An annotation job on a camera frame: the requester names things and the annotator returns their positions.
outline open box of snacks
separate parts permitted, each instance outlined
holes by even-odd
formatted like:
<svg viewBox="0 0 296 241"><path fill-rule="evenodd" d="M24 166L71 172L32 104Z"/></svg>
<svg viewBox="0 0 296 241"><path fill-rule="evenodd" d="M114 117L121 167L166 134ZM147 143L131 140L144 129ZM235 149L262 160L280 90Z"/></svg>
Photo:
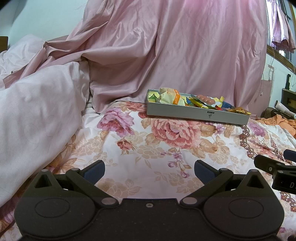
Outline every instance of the open box of snacks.
<svg viewBox="0 0 296 241"><path fill-rule="evenodd" d="M223 97L218 99L179 93L171 88L149 89L147 115L246 125L251 113L223 100Z"/></svg>

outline orange cloth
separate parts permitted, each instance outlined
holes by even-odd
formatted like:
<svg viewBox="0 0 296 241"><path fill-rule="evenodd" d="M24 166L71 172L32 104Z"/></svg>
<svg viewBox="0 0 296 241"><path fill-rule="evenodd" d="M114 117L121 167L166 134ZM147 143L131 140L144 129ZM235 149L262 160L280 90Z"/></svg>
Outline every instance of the orange cloth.
<svg viewBox="0 0 296 241"><path fill-rule="evenodd" d="M261 118L257 120L261 124L266 124L270 126L279 125L281 128L286 129L293 137L296 138L296 121L295 120L286 120L281 115L276 115L274 117L265 119Z"/></svg>

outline screw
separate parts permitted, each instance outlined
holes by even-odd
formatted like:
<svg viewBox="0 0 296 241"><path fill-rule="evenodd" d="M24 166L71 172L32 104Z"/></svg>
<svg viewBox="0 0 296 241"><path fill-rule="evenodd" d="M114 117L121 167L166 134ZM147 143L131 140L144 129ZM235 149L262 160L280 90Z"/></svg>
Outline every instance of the screw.
<svg viewBox="0 0 296 241"><path fill-rule="evenodd" d="M102 199L101 202L102 204L105 204L105 205L113 205L116 203L116 199L112 197L105 197Z"/></svg>
<svg viewBox="0 0 296 241"><path fill-rule="evenodd" d="M183 203L185 203L187 205L193 205L193 204L197 203L197 200L194 197L185 197L185 198L183 198Z"/></svg>

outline orange label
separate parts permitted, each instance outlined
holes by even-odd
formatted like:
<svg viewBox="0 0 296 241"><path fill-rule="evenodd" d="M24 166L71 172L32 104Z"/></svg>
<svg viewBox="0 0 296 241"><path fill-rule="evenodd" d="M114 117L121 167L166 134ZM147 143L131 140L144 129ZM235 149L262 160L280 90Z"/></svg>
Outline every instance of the orange label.
<svg viewBox="0 0 296 241"><path fill-rule="evenodd" d="M174 91L176 93L176 96L174 98L173 104L178 104L179 99L180 99L180 94L179 94L179 92L177 90L174 90Z"/></svg>

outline bed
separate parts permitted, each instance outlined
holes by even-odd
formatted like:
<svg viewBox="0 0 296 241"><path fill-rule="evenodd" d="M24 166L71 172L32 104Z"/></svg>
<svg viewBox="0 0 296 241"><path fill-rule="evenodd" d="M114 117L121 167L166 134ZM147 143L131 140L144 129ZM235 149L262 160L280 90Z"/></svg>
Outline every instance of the bed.
<svg viewBox="0 0 296 241"><path fill-rule="evenodd" d="M285 129L251 119L248 125L235 126L147 116L145 104L122 101L97 114L87 103L81 126L46 168L61 174L101 159L106 172L96 186L119 201L129 197L180 200L203 186L193 171L197 159L244 174L254 168L257 154L295 165L282 155L285 149L295 150L295 143ZM261 174L272 184L270 175ZM10 212L0 221L8 228L0 241L21 237L13 223L13 209L28 182L9 202ZM278 236L287 240L296 231L296 196L274 192L285 211Z"/></svg>

